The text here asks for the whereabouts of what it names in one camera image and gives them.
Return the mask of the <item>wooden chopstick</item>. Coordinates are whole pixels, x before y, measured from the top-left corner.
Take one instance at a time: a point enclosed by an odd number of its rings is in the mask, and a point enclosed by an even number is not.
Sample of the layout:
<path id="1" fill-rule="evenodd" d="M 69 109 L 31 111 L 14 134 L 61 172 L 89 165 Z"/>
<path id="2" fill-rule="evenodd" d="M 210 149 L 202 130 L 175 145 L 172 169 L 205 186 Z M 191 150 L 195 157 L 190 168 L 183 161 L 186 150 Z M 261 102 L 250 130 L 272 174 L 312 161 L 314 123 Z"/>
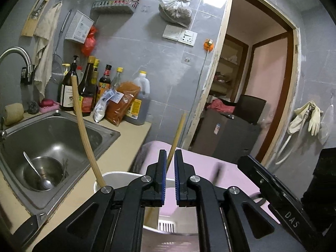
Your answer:
<path id="1" fill-rule="evenodd" d="M 94 153 L 91 147 L 91 144 L 89 142 L 88 134 L 85 128 L 84 119 L 81 112 L 81 107 L 79 103 L 79 93 L 77 88 L 77 78 L 76 76 L 71 76 L 71 84 L 72 84 L 72 91 L 74 96 L 74 110 L 77 118 L 77 124 L 79 128 L 79 133 L 81 137 L 82 144 L 84 146 L 85 153 L 87 155 L 87 158 L 89 160 L 90 166 L 92 168 L 92 171 L 96 177 L 96 181 L 98 185 L 102 188 L 106 186 L 105 180 L 103 179 L 102 173 L 98 167 L 97 161 L 94 157 Z"/>
<path id="2" fill-rule="evenodd" d="M 179 142 L 179 138 L 180 138 L 182 130 L 183 130 L 183 125 L 185 123 L 185 119 L 186 119 L 186 113 L 183 113 L 181 115 L 181 119 L 179 121 L 178 128 L 177 128 L 177 131 L 175 132 L 175 137 L 173 139 L 173 142 L 171 144 L 171 148 L 170 148 L 170 151 L 169 151 L 169 154 L 168 154 L 168 157 L 167 157 L 166 171 L 168 171 L 169 166 L 171 164 L 171 161 L 173 159 L 173 155 L 174 155 L 175 149 L 177 147 L 177 144 Z"/>

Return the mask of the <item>black handled knife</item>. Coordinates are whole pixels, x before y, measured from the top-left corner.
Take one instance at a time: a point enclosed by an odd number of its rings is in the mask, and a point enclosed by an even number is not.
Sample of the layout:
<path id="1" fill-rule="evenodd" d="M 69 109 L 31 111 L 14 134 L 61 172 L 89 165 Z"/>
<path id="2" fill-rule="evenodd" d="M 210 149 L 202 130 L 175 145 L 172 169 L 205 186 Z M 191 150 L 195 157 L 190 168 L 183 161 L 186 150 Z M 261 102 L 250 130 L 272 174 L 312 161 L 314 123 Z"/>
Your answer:
<path id="1" fill-rule="evenodd" d="M 44 212 L 32 215 L 14 232 L 11 241 L 16 249 L 25 248 L 45 223 L 47 215 Z"/>

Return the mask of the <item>orange spice bag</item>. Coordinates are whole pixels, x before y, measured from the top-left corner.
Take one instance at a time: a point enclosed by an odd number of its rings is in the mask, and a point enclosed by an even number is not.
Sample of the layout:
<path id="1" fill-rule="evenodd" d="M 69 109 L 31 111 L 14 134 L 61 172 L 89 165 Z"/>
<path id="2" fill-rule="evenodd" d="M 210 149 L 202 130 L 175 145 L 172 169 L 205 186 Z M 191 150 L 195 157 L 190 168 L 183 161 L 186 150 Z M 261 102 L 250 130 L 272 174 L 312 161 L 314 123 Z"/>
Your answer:
<path id="1" fill-rule="evenodd" d="M 121 83 L 117 88 L 117 96 L 108 102 L 105 119 L 114 126 L 118 126 L 139 92 L 140 87 L 134 82 Z"/>

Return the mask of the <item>pink floral table cloth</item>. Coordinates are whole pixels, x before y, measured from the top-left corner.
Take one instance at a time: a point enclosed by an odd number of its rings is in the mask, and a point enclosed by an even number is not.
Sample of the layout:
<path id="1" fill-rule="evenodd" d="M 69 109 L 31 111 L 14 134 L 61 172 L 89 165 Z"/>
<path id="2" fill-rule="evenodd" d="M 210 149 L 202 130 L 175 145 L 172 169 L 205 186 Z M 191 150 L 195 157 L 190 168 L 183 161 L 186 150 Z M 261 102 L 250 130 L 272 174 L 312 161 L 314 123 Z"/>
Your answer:
<path id="1" fill-rule="evenodd" d="M 170 148 L 170 144 L 157 140 L 144 144 L 135 157 L 130 172 L 144 174 L 148 165 L 158 161 L 159 151 L 166 150 L 169 152 Z M 220 168 L 217 187 L 236 186 L 250 197 L 259 193 L 259 188 L 235 164 L 187 150 L 182 150 L 182 155 L 183 161 L 192 165 L 198 176 L 209 181 L 213 181 L 217 169 Z M 179 208 L 177 206 L 173 187 L 167 189 L 166 201 L 159 211 L 159 215 L 164 220 L 173 220 L 177 226 L 192 224 L 196 221 L 194 208 Z"/>

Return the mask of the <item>steel bowl in sink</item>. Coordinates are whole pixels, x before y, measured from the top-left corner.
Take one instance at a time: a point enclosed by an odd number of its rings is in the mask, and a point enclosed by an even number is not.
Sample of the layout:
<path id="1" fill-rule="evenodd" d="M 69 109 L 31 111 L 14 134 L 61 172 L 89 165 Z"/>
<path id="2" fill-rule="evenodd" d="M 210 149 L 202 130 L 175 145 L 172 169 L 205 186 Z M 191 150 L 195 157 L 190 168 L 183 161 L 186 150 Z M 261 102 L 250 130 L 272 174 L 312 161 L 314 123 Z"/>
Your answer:
<path id="1" fill-rule="evenodd" d="M 34 190 L 51 190 L 64 179 L 63 165 L 54 158 L 38 156 L 27 163 L 23 177 L 28 186 Z"/>

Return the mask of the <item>white plastic utensil caddy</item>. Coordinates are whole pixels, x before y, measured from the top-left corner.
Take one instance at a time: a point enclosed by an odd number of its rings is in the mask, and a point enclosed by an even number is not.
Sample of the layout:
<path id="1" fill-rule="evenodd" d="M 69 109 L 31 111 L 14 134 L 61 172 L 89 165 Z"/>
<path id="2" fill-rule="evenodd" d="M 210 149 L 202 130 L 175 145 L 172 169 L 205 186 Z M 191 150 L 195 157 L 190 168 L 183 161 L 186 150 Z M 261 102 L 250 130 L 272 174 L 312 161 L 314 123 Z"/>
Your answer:
<path id="1" fill-rule="evenodd" d="M 146 208 L 141 251 L 199 251 L 195 208 L 180 208 L 174 179 L 166 180 L 165 204 Z"/>

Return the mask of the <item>dark wine bottle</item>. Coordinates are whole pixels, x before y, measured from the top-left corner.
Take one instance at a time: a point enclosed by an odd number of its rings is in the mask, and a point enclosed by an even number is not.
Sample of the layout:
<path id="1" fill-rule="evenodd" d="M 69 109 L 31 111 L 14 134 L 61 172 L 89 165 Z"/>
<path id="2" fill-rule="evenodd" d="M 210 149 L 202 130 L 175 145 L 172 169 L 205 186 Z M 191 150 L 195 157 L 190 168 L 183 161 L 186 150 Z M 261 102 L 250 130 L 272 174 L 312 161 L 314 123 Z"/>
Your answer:
<path id="1" fill-rule="evenodd" d="M 60 108 L 64 111 L 73 111 L 74 105 L 73 105 L 73 88 L 72 88 L 72 77 L 76 77 L 78 81 L 78 76 L 76 73 L 77 69 L 77 55 L 73 56 L 73 62 L 70 65 L 70 69 L 67 72 L 67 74 L 64 76 L 64 79 L 62 81 L 62 86 L 60 90 Z"/>

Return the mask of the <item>small sauce bottle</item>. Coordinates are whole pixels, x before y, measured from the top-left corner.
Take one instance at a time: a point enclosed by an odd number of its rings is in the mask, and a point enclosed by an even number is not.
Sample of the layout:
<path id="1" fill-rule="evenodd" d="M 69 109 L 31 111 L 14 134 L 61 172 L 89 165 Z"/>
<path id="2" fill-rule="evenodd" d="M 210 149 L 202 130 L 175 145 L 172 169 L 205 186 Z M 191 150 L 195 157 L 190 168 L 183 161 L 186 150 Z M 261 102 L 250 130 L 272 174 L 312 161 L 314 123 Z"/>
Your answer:
<path id="1" fill-rule="evenodd" d="M 97 95 L 96 95 L 96 101 L 98 101 L 101 96 L 103 95 L 103 93 L 109 89 L 110 87 L 110 70 L 111 70 L 112 66 L 107 64 L 105 67 L 105 71 L 103 76 L 99 79 L 98 82 L 98 89 L 97 89 Z"/>

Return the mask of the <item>hanging plastic bag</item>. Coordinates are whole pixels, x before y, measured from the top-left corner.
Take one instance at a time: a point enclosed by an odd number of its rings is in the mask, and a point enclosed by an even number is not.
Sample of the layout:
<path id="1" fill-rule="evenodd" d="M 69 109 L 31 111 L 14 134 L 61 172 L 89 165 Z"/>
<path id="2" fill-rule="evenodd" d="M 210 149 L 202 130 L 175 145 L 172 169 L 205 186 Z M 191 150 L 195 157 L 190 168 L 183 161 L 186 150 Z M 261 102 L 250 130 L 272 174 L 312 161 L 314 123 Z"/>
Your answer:
<path id="1" fill-rule="evenodd" d="M 192 0 L 159 0 L 159 14 L 167 22 L 188 28 L 192 21 Z"/>

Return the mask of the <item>large oil jug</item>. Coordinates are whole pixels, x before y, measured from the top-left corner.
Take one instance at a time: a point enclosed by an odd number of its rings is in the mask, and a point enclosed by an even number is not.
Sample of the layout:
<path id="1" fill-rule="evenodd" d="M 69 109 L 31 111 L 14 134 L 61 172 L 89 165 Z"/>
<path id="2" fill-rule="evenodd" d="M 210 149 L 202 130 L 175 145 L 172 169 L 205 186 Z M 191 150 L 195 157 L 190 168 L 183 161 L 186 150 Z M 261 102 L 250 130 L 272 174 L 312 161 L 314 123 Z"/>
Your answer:
<path id="1" fill-rule="evenodd" d="M 131 103 L 124 120 L 139 126 L 145 123 L 150 105 L 150 81 L 146 77 L 146 72 L 140 71 L 138 77 L 134 79 L 134 83 L 140 87 L 140 91 Z"/>

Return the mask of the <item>red plastic bag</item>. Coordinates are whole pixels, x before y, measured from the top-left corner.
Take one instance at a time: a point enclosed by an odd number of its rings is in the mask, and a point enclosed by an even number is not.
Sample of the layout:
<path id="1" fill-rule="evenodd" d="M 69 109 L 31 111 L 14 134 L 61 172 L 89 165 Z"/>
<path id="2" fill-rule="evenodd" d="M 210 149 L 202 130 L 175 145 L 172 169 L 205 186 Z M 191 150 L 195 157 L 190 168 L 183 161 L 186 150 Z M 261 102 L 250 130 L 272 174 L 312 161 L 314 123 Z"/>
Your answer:
<path id="1" fill-rule="evenodd" d="M 95 34 L 97 33 L 97 29 L 95 26 L 92 26 L 90 28 L 90 31 L 87 35 L 87 38 L 85 39 L 84 44 L 81 47 L 81 53 L 85 57 L 89 57 L 91 55 L 91 52 L 93 51 L 95 45 L 96 45 L 96 39 Z"/>

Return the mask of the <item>soy sauce bottle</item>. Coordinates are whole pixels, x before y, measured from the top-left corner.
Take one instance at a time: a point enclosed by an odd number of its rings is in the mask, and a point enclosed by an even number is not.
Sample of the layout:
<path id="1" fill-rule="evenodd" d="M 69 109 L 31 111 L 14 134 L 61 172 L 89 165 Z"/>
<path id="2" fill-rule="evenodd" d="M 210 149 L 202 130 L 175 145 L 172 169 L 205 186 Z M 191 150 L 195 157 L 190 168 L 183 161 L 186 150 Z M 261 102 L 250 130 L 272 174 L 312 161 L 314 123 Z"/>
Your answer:
<path id="1" fill-rule="evenodd" d="M 92 103 L 94 97 L 92 74 L 95 60 L 96 58 L 94 56 L 88 57 L 88 62 L 84 72 L 84 76 L 80 82 L 80 85 L 78 86 L 80 110 L 82 116 L 84 117 L 89 116 L 92 110 Z"/>

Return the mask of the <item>hanging beige towel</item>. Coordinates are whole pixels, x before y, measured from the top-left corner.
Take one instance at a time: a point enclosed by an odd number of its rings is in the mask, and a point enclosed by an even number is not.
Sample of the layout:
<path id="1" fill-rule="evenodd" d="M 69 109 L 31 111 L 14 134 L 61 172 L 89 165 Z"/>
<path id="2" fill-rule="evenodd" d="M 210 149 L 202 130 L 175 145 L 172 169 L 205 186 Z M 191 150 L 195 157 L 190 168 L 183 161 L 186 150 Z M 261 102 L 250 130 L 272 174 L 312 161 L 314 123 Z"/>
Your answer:
<path id="1" fill-rule="evenodd" d="M 53 5 L 38 23 L 34 32 L 36 40 L 34 48 L 34 85 L 39 92 L 40 101 L 45 98 L 46 85 L 51 78 L 54 36 L 62 5 L 62 1 Z"/>

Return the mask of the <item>dark cabinet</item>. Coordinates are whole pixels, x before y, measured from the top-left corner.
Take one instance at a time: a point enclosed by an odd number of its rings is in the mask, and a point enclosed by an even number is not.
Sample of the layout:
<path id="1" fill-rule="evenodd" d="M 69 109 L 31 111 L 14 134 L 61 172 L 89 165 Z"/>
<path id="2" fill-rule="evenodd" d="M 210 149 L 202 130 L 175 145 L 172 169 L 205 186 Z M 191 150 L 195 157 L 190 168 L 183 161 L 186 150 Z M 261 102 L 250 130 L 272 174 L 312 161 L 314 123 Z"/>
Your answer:
<path id="1" fill-rule="evenodd" d="M 260 132 L 259 125 L 209 109 L 191 151 L 236 164 L 251 153 Z"/>

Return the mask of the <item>hanging rubber gloves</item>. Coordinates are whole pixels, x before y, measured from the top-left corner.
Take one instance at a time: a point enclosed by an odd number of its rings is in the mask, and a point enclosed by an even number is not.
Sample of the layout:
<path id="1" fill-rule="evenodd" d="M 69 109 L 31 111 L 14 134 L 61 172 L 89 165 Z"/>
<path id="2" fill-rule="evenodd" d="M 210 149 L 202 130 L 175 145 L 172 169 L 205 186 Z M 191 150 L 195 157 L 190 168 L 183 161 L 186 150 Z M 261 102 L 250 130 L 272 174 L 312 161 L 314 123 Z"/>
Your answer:
<path id="1" fill-rule="evenodd" d="M 303 129 L 307 122 L 307 130 L 311 136 L 316 136 L 321 127 L 321 114 L 323 111 L 314 101 L 308 101 L 302 107 L 294 110 L 294 119 L 289 123 L 287 133 L 293 135 Z"/>

